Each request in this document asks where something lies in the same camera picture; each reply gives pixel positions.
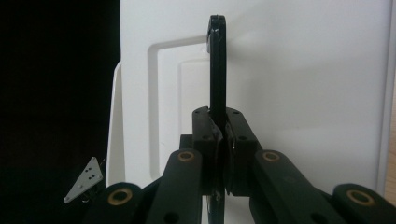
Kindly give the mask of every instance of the metal bracket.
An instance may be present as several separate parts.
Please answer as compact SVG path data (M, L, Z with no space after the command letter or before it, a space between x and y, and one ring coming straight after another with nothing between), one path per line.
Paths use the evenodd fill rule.
M98 160L92 157L84 171L82 171L81 175L78 177L76 183L73 185L73 188L71 188L66 197L64 197L64 202L70 203L92 186L99 183L102 179L103 175Z

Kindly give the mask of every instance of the black background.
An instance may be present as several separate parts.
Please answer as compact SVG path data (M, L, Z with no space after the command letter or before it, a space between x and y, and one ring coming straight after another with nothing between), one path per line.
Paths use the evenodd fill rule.
M120 2L0 3L0 223L79 223L64 204L106 157Z

